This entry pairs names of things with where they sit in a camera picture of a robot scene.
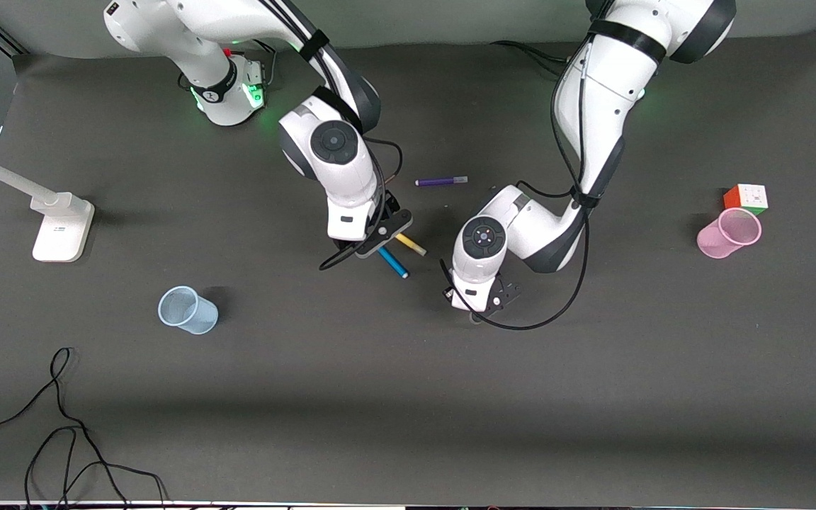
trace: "purple marker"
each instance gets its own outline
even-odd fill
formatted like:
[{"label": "purple marker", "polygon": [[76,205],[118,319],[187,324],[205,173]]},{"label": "purple marker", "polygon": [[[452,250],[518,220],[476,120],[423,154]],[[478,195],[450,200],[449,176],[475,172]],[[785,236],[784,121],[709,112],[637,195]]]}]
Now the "purple marker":
[{"label": "purple marker", "polygon": [[418,178],[414,182],[415,186],[447,186],[449,184],[464,184],[467,183],[467,175],[462,177],[445,177],[445,178]]}]

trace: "yellow marker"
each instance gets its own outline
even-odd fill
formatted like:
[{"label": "yellow marker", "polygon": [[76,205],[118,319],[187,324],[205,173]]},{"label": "yellow marker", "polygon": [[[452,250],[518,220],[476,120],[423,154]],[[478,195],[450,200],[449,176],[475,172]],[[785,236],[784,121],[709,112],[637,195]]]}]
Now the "yellow marker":
[{"label": "yellow marker", "polygon": [[396,234],[395,239],[398,239],[403,245],[408,246],[408,248],[411,248],[414,251],[416,251],[417,254],[420,255],[421,257],[427,255],[427,250],[422,249],[420,244],[412,241],[411,239],[408,239],[408,236],[404,234]]}]

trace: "white lamp base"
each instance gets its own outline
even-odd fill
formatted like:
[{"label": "white lamp base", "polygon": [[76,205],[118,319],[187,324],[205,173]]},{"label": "white lamp base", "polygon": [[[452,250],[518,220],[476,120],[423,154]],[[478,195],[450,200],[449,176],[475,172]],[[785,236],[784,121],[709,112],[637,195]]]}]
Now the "white lamp base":
[{"label": "white lamp base", "polygon": [[84,210],[75,216],[43,216],[40,233],[33,245],[33,258],[41,262],[74,262],[84,253],[94,204],[85,200]]}]

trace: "black strap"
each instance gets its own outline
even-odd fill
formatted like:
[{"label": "black strap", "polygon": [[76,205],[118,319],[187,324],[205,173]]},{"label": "black strap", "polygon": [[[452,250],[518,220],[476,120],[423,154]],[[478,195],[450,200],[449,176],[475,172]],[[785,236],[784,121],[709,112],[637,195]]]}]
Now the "black strap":
[{"label": "black strap", "polygon": [[589,195],[585,193],[580,193],[579,187],[573,186],[569,191],[569,194],[572,197],[572,200],[575,200],[579,205],[585,209],[594,209],[596,206],[599,205],[600,199],[603,195]]},{"label": "black strap", "polygon": [[207,101],[207,103],[222,103],[222,100],[226,97],[226,93],[232,90],[232,87],[234,87],[236,83],[237,66],[235,65],[235,62],[229,59],[229,72],[226,73],[226,77],[223,78],[220,83],[211,87],[197,87],[195,85],[191,85],[191,88],[194,89],[195,93],[202,97],[204,101]]},{"label": "black strap", "polygon": [[319,100],[328,104],[328,106],[336,109],[338,113],[342,114],[342,116],[354,126],[354,129],[356,129],[360,135],[363,135],[363,123],[361,123],[360,117],[357,116],[357,113],[354,113],[354,110],[352,110],[349,104],[343,101],[341,97],[327,89],[327,87],[317,87],[317,90],[314,90],[312,96],[317,97]]},{"label": "black strap", "polygon": [[622,23],[604,19],[595,20],[595,22],[590,23],[587,32],[605,35],[607,38],[626,43],[626,45],[652,58],[657,65],[660,65],[660,62],[663,62],[663,59],[667,56],[667,49],[657,42],[657,39],[651,38],[650,35],[640,30],[622,25]]},{"label": "black strap", "polygon": [[320,51],[320,48],[328,45],[328,43],[329,38],[327,38],[326,33],[323,33],[322,30],[317,30],[317,32],[314,32],[314,35],[311,35],[310,39],[304,43],[304,46],[298,54],[301,55],[301,58],[305,59],[305,61],[310,62],[310,59],[317,56],[317,52]]}]

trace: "green led light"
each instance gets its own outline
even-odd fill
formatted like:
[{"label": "green led light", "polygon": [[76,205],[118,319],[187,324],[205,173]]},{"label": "green led light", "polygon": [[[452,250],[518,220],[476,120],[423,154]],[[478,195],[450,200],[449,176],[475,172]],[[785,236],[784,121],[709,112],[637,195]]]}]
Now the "green led light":
[{"label": "green led light", "polygon": [[241,90],[244,91],[251,107],[256,109],[263,106],[263,87],[252,84],[241,84]]},{"label": "green led light", "polygon": [[197,109],[203,112],[203,104],[200,104],[200,96],[197,96],[194,87],[191,87],[191,95],[194,96],[194,101],[197,101]]}]

